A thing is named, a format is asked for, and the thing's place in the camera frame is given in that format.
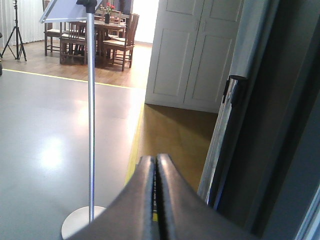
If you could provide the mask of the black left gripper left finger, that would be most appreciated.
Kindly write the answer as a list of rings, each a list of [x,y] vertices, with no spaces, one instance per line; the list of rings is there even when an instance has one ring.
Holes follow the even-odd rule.
[[[124,189],[93,222],[69,240],[152,240],[152,196],[156,160],[140,158]]]

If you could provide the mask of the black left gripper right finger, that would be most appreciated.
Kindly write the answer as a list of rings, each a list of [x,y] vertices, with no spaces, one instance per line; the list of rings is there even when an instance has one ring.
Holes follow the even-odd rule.
[[[189,186],[171,157],[156,157],[159,235],[162,240],[254,240],[210,208]]]

